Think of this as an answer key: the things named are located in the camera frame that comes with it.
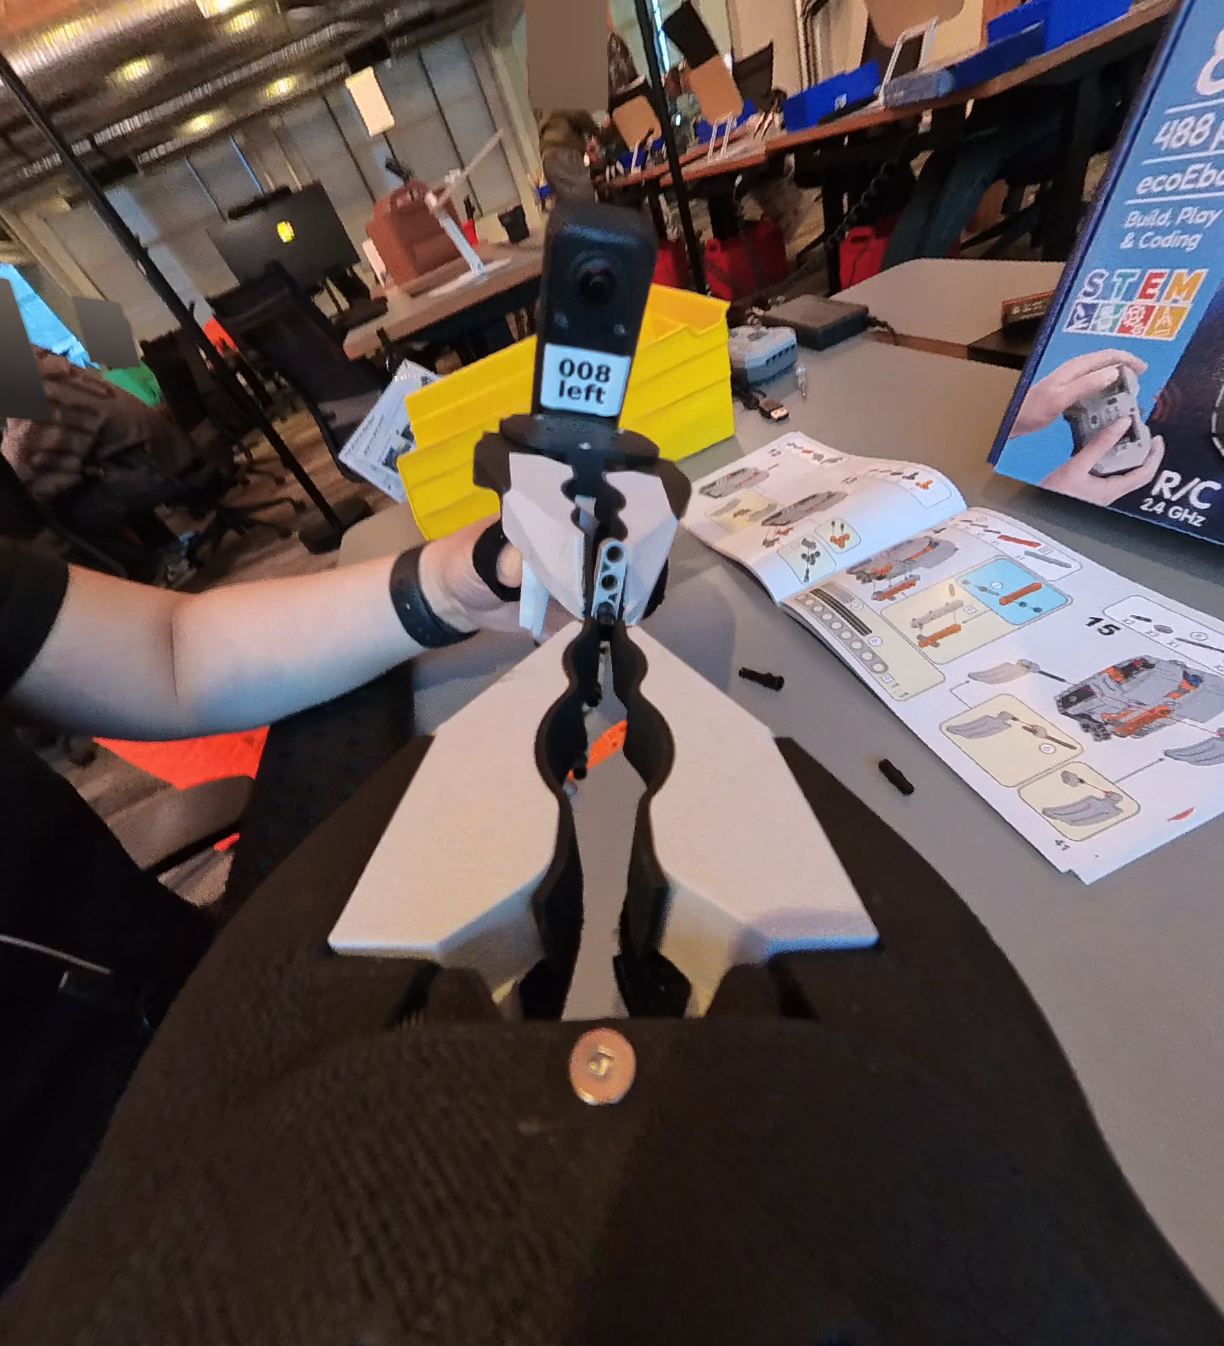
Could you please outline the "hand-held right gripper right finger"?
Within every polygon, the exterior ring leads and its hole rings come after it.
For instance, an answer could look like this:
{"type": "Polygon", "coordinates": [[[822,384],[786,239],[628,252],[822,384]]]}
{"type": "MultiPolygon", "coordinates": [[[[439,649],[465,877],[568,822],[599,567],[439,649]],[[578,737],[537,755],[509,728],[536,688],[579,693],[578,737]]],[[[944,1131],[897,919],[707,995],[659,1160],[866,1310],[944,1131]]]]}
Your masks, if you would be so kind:
{"type": "Polygon", "coordinates": [[[768,726],[634,628],[641,689],[666,720],[672,764],[649,799],[669,881],[657,950],[690,982],[687,1014],[725,974],[785,951],[862,949],[879,933],[768,726]]]}

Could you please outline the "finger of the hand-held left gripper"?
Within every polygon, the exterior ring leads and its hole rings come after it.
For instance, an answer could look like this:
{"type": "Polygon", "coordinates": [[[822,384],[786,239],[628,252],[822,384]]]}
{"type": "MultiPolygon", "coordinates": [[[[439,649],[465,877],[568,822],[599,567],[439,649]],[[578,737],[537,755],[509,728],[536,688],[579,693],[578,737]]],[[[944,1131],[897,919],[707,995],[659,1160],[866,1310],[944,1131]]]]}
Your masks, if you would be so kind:
{"type": "Polygon", "coordinates": [[[608,473],[606,480],[622,497],[617,511],[627,552],[621,619],[639,622],[652,605],[680,514],[659,473],[608,473]]]}
{"type": "Polygon", "coordinates": [[[592,535],[572,494],[573,465],[541,454],[510,454],[507,479],[502,529],[521,557],[519,623],[536,642],[545,642],[554,604],[575,619],[589,613],[592,535]]]}

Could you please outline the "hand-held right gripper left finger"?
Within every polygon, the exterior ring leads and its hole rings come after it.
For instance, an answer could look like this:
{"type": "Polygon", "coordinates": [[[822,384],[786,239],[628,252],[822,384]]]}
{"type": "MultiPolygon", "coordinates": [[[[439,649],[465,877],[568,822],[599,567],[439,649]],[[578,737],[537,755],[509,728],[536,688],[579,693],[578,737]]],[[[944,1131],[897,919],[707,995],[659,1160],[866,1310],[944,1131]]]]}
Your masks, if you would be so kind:
{"type": "Polygon", "coordinates": [[[530,1017],[558,1017],[573,961],[573,914],[544,933],[534,898],[557,862],[566,799],[540,771],[536,735],[568,689],[573,626],[446,719],[331,928],[343,956],[426,960],[512,991],[530,1017]]]}

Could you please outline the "grey perforated building beam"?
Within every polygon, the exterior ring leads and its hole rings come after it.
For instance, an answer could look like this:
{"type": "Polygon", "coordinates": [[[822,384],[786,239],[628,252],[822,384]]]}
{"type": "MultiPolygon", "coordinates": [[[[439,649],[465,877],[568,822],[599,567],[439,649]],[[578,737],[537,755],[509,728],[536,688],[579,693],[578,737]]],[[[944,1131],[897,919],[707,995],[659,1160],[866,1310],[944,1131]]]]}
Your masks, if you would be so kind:
{"type": "Polygon", "coordinates": [[[585,615],[599,630],[610,632],[624,619],[628,549],[621,539],[606,536],[593,550],[585,585],[585,615]]]}

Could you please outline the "person's left forearm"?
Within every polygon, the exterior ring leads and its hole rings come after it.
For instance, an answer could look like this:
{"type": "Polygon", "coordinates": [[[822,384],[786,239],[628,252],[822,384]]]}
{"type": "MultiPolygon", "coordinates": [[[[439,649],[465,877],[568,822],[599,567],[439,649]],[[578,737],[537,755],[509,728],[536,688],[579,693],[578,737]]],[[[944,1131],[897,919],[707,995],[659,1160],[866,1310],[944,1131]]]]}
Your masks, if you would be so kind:
{"type": "Polygon", "coordinates": [[[182,592],[71,566],[4,703],[35,723],[132,741],[266,727],[422,651],[394,606],[391,567],[388,557],[182,592]]]}

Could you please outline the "grey desk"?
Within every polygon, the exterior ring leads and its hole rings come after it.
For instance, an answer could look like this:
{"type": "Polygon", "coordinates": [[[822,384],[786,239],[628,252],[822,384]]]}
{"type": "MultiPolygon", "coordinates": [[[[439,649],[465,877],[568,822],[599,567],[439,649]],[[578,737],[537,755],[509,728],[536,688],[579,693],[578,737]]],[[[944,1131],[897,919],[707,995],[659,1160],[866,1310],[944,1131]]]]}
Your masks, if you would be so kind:
{"type": "MultiPolygon", "coordinates": [[[[925,462],[970,503],[1224,619],[1224,546],[993,473],[1016,371],[864,334],[778,386],[789,428],[925,462]]],[[[1224,814],[1106,878],[1058,873],[753,577],[680,534],[663,644],[865,800],[969,902],[1039,1000],[1133,1187],[1224,1310],[1224,814]],[[784,675],[781,691],[737,677],[784,675]],[[878,769],[897,765],[903,796],[878,769]]]]}

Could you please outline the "person's left hand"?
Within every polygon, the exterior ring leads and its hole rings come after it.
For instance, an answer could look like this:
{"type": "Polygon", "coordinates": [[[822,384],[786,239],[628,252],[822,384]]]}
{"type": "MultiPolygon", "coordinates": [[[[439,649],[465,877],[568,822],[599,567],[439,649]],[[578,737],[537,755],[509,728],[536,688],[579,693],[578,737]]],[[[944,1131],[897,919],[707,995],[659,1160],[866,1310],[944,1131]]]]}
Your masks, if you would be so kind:
{"type": "Polygon", "coordinates": [[[453,630],[521,629],[523,556],[498,513],[428,542],[418,570],[422,594],[453,630]]]}

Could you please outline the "yellow storage bin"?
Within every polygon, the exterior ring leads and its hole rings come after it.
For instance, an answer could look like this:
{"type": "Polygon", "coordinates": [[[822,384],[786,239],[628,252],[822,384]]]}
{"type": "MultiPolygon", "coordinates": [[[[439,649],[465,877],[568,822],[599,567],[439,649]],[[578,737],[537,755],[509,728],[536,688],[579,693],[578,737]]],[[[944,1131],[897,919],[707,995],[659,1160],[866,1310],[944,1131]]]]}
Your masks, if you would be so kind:
{"type": "MultiPolygon", "coordinates": [[[[679,462],[735,433],[726,302],[655,283],[641,325],[621,426],[679,462]]],[[[398,462],[405,501],[435,539],[498,513],[493,490],[474,485],[474,448],[531,399],[536,337],[527,337],[421,386],[404,399],[414,447],[398,462]]]]}

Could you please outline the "black wristband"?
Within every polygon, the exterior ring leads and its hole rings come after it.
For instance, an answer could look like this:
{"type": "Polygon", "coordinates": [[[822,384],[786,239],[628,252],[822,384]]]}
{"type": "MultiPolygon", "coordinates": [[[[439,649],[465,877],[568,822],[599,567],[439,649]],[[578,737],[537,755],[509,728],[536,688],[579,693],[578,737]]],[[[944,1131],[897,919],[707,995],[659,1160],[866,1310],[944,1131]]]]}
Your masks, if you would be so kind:
{"type": "Polygon", "coordinates": [[[422,649],[440,649],[470,640],[477,630],[464,630],[444,621],[430,604],[421,581],[425,546],[401,550],[392,560],[388,592],[404,633],[422,649]]]}

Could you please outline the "red bag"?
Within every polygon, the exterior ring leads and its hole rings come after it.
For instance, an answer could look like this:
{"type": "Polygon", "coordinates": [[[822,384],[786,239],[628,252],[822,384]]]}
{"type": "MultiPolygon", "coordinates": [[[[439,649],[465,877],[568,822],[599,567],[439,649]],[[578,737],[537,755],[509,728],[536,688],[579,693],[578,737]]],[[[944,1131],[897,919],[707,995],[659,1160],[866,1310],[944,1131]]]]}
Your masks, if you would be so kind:
{"type": "Polygon", "coordinates": [[[789,277],[786,239],[768,215],[739,227],[726,236],[704,241],[704,277],[711,295],[746,298],[789,277]]]}
{"type": "Polygon", "coordinates": [[[890,235],[899,218],[897,212],[892,212],[873,222],[848,228],[837,248],[840,290],[848,290],[883,269],[890,235]]]}

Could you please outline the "grey battery hub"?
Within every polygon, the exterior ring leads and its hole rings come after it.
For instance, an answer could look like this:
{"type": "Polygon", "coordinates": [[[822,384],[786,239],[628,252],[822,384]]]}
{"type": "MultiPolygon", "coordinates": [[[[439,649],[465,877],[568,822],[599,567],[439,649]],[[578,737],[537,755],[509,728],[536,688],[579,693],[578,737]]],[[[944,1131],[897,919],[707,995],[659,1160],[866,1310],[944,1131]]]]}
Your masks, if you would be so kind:
{"type": "Polygon", "coordinates": [[[729,330],[726,350],[733,381],[756,388],[792,370],[799,343],[792,326],[740,323],[729,330]]]}

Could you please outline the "white paper leaflet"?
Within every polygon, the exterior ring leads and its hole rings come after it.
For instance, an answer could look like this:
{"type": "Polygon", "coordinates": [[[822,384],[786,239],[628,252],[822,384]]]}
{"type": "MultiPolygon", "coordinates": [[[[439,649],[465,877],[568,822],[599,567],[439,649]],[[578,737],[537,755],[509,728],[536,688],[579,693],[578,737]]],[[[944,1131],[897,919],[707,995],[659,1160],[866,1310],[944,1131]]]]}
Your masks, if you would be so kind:
{"type": "Polygon", "coordinates": [[[416,361],[402,361],[336,452],[338,463],[390,499],[405,501],[407,487],[400,461],[416,445],[407,398],[440,378],[416,361]]]}

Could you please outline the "black stand pole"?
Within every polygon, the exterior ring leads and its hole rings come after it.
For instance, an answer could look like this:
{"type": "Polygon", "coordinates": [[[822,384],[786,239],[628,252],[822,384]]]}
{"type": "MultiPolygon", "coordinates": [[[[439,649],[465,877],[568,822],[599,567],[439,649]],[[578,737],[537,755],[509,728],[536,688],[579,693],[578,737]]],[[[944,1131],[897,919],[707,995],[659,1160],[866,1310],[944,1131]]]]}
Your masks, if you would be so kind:
{"type": "Polygon", "coordinates": [[[261,431],[266,444],[271,445],[286,470],[294,477],[299,487],[308,497],[311,506],[321,515],[321,521],[307,521],[300,527],[299,536],[301,545],[313,555],[325,555],[338,550],[350,527],[367,520],[373,510],[367,500],[360,496],[352,496],[345,500],[345,507],[334,506],[311,475],[306,470],[294,451],[285,442],[285,438],[276,428],[271,416],[256,399],[238,381],[228,365],[224,363],[214,343],[205,333],[189,306],[184,302],[181,294],[175,291],[168,278],[156,264],[149,249],[140,238],[128,225],[119,214],[115,204],[98,184],[91,170],[77,155],[73,144],[55,126],[46,109],[32,95],[22,78],[17,75],[15,68],[0,50],[0,82],[20,102],[29,121],[41,131],[46,141],[55,148],[64,168],[83,187],[90,197],[95,212],[104,225],[112,232],[118,243],[132,259],[132,263],[150,284],[150,288],[165,304],[167,309],[177,319],[179,329],[186,340],[196,348],[202,357],[210,357],[213,372],[226,393],[233,399],[234,406],[251,417],[255,428],[261,431]]]}
{"type": "Polygon", "coordinates": [[[673,114],[669,107],[667,89],[663,67],[659,60],[656,44],[655,19],[649,1],[634,1],[636,26],[646,61],[646,76],[649,84],[649,100],[659,121],[660,135],[664,144],[664,152],[670,169],[670,183],[677,207],[683,241],[686,243],[687,259],[691,273],[691,285],[698,294],[709,294],[709,283],[705,273],[701,243],[694,227],[688,190],[684,182],[683,163],[677,149],[673,130],[673,114]]]}

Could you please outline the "brown bag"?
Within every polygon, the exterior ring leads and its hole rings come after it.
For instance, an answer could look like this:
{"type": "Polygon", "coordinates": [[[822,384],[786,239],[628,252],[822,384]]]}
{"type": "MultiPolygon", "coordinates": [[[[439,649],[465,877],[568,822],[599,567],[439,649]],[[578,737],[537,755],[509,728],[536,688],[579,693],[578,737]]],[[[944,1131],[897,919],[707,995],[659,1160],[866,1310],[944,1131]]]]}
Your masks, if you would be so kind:
{"type": "Polygon", "coordinates": [[[428,193],[426,182],[409,177],[374,201],[367,241],[373,243],[392,284],[404,285],[461,259],[453,235],[429,208],[428,193]]]}

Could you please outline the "black adapter box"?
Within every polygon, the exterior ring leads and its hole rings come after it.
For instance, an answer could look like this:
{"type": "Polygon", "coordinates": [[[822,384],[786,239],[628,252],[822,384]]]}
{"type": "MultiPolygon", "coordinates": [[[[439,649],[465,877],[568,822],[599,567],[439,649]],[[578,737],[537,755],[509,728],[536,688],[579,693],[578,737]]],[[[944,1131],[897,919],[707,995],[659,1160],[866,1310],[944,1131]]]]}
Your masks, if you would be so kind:
{"type": "Polygon", "coordinates": [[[822,351],[869,327],[869,308],[830,295],[800,294],[758,313],[768,327],[789,327],[799,346],[822,351]]]}

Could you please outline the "orange plastic object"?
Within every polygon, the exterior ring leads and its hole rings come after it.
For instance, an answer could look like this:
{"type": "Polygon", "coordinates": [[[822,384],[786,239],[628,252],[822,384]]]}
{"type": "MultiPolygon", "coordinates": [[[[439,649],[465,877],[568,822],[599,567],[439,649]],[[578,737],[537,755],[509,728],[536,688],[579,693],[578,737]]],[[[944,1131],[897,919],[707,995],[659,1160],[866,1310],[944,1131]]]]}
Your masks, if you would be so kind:
{"type": "Polygon", "coordinates": [[[98,737],[95,744],[174,787],[189,789],[224,778],[255,778],[268,733],[261,726],[160,742],[98,737]]]}

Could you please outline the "open instruction booklet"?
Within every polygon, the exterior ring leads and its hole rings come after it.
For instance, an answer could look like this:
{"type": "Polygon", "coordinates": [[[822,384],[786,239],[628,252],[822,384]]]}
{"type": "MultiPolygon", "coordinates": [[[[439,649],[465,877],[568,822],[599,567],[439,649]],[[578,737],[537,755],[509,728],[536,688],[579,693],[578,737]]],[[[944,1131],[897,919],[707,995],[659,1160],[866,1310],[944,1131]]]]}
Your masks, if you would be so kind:
{"type": "Polygon", "coordinates": [[[969,507],[939,469],[792,431],[683,524],[1089,883],[1224,814],[1224,622],[969,507]]]}

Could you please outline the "black office chair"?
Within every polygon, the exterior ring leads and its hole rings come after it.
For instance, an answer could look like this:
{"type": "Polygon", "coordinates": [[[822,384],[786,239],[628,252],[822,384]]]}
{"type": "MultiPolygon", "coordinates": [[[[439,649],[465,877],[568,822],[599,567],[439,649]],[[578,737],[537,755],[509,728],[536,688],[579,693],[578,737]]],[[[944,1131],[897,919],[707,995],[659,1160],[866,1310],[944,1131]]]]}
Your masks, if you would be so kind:
{"type": "Polygon", "coordinates": [[[212,295],[209,305],[235,344],[285,378],[338,456],[387,386],[384,371],[346,354],[343,334],[282,262],[212,295]]]}

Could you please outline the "blue storage bin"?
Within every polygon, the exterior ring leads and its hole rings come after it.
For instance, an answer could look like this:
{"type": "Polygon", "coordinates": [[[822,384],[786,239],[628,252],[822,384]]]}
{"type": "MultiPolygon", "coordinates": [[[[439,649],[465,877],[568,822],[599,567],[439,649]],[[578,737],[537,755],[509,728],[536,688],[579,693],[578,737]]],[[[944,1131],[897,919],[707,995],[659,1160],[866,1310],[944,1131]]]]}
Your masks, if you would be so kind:
{"type": "Polygon", "coordinates": [[[882,79],[878,61],[869,60],[802,88],[782,102],[785,131],[812,128],[868,105],[876,99],[882,79]]]}

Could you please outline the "black monitor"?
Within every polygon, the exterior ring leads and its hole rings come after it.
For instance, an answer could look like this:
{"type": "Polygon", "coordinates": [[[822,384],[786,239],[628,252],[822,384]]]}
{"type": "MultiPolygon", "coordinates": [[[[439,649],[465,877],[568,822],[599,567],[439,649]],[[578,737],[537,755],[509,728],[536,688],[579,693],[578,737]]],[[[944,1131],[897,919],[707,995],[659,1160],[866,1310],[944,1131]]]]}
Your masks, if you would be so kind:
{"type": "Polygon", "coordinates": [[[356,243],[320,182],[271,193],[205,232],[238,281],[255,280],[279,263],[299,285],[314,291],[329,271],[352,270],[359,260],[356,243]]]}

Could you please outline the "adjacent grey table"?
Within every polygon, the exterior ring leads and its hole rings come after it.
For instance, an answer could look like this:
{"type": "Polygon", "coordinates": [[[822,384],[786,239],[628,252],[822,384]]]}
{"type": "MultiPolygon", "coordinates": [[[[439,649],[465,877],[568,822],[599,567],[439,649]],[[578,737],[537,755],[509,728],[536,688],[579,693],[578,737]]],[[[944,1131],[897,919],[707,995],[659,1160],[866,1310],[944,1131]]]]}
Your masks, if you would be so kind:
{"type": "Polygon", "coordinates": [[[1000,327],[1008,299],[1051,292],[1058,260],[918,257],[837,292],[883,320],[903,344],[960,356],[1000,327]]]}

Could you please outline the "blue toy kit box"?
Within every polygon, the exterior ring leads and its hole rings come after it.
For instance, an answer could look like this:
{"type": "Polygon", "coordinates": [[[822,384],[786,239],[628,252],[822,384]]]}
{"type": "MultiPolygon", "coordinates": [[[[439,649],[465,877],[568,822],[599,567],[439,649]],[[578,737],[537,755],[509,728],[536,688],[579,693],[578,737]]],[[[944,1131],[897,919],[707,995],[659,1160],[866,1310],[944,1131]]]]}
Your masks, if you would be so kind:
{"type": "Polygon", "coordinates": [[[990,459],[1224,546],[1224,1],[1171,18],[990,459]]]}

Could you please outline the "silver ventilation duct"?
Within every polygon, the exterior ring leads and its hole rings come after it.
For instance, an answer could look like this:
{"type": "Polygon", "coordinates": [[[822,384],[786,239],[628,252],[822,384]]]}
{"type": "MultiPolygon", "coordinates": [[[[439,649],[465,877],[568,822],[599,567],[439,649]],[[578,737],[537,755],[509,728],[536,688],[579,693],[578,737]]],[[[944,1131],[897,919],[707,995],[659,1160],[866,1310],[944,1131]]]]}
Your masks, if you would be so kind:
{"type": "MultiPolygon", "coordinates": [[[[0,2],[0,53],[91,166],[172,152],[320,92],[349,57],[486,19],[493,2],[0,2]]],[[[0,201],[63,170],[0,74],[0,201]]]]}

